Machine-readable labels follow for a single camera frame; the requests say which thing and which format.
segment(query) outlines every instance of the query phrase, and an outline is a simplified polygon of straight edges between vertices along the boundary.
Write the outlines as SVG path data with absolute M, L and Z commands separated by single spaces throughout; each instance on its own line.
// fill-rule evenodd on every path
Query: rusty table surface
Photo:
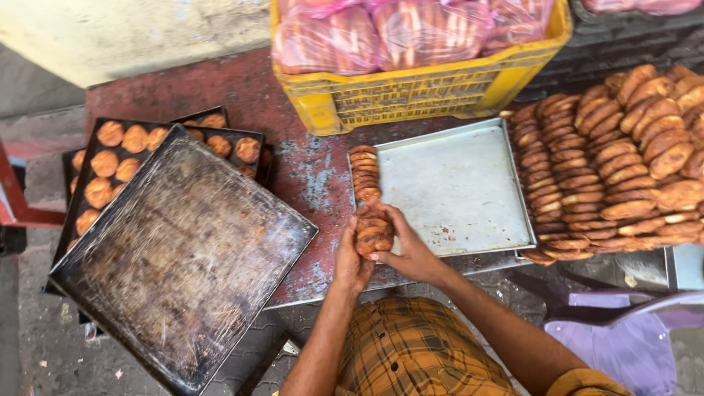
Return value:
M 321 300 L 344 220 L 353 213 L 346 152 L 475 122 L 454 117 L 371 125 L 345 135 L 308 133 L 271 71 L 269 49 L 211 59 L 107 82 L 86 93 L 87 129 L 96 117 L 171 120 L 223 105 L 232 128 L 263 132 L 275 146 L 267 187 L 320 228 L 268 308 Z M 465 275 L 524 264 L 503 253 L 444 259 Z M 369 289 L 410 283 L 379 265 Z

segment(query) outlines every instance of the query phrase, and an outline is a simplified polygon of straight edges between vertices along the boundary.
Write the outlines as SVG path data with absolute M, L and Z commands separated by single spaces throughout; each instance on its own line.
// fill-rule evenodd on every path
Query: yellow plaid shirt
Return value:
M 499 396 L 520 393 L 470 329 L 443 304 L 389 297 L 355 312 L 336 396 Z M 578 369 L 547 396 L 632 396 L 604 373 Z

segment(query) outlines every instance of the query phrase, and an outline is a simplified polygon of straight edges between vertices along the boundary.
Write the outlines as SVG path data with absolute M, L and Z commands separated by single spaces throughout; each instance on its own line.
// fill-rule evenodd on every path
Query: man's right hand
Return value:
M 401 255 L 396 256 L 391 252 L 374 252 L 370 254 L 372 260 L 390 265 L 401 275 L 411 280 L 435 286 L 456 273 L 430 252 L 428 246 L 408 225 L 406 218 L 398 208 L 384 204 L 384 210 L 391 218 L 396 235 L 401 242 Z

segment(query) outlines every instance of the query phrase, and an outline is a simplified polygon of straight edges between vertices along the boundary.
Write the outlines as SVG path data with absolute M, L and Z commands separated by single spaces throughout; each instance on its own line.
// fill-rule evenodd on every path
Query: yellow plastic crate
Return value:
M 279 23 L 271 1 L 272 38 Z M 437 116 L 476 118 L 498 114 L 572 35 L 567 0 L 555 0 L 548 39 L 521 44 L 486 58 L 345 77 L 333 73 L 274 74 L 303 124 L 316 136 L 362 125 Z

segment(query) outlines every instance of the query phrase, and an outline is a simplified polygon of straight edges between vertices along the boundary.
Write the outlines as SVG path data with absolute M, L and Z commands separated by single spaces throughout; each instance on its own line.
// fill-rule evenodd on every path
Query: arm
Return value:
M 362 260 L 354 249 L 356 225 L 356 218 L 352 218 L 342 232 L 335 252 L 335 275 L 310 339 L 281 387 L 281 396 L 332 396 L 334 393 L 357 297 L 374 272 L 374 263 Z
M 387 205 L 386 211 L 394 222 L 403 255 L 375 252 L 371 259 L 387 263 L 410 279 L 430 283 L 450 297 L 533 396 L 545 395 L 568 371 L 588 368 L 555 338 L 518 317 L 436 258 L 397 208 Z

